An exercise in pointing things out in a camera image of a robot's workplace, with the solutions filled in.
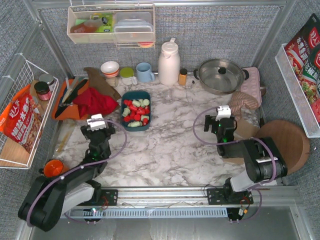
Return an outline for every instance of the white shelf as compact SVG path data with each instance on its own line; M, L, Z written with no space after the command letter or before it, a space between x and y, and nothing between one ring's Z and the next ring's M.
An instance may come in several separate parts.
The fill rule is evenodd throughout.
M19 71L18 76L16 77L16 79L13 79L14 84L11 88L9 95L6 97L3 103L3 106L1 108L2 110L9 104L9 102L11 102L13 96L19 90L21 90L26 85L31 84L31 82L34 80L34 74L32 72L31 66L38 68L46 74L48 73L45 70L38 67L37 65L35 65L34 63L25 59L25 63ZM43 129L45 128L46 122L51 112L52 105L55 102L55 96L57 94L58 87L59 81L56 77L54 77L54 89L52 91L52 96L45 109L45 113L42 118L40 128L38 130L37 136L35 138L30 153L28 153L19 143L11 140L3 133L0 133L0 168L30 169L39 145L39 141L41 140L41 136L39 136L40 132L41 130L43 131Z
M308 138L320 138L320 126L289 62L284 48L286 45L287 44L282 44L279 52L275 56L275 61L279 66L306 136Z
M139 48L139 43L156 41L155 6L143 4L138 7L136 4L127 5L126 9L114 9L115 5L80 5L68 8L67 35L75 44L101 44L115 43L118 48ZM150 32L94 32L94 33L71 33L70 29L75 25L76 19L89 19L93 13L116 14L122 12L149 12L152 16L153 31Z

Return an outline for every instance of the red cloth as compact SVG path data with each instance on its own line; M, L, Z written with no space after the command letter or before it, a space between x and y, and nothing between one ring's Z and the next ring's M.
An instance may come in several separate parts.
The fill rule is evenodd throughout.
M78 105L80 118L85 114L108 115L118 106L118 103L112 97L100 94L93 87L89 87L72 102Z

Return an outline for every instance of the white thermos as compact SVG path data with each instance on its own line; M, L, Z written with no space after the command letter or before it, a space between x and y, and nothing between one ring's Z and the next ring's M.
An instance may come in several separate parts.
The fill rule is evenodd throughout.
M158 77L163 85L171 86L178 82L180 72L179 47L175 38L162 44L158 64Z

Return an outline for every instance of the brown towel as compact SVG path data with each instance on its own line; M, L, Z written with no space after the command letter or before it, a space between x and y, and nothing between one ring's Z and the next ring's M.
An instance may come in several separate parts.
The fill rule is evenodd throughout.
M228 105L231 109L231 113L235 115L236 120L241 119L242 107L246 109L252 109L252 110L255 110L259 107L259 103L257 99L241 91L235 91L233 93L232 98Z
M121 98L121 95L117 92L117 90L111 87L106 82L106 79L100 75L98 69L93 67L85 67L83 70L88 73L89 87L95 88L102 95L112 97L115 101Z

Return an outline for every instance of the blue mug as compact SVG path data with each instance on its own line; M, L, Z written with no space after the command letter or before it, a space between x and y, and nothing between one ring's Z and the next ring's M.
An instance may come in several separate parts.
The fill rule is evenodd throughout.
M138 81L142 83L149 83L155 80L151 65L147 62L141 62L136 66L136 75Z

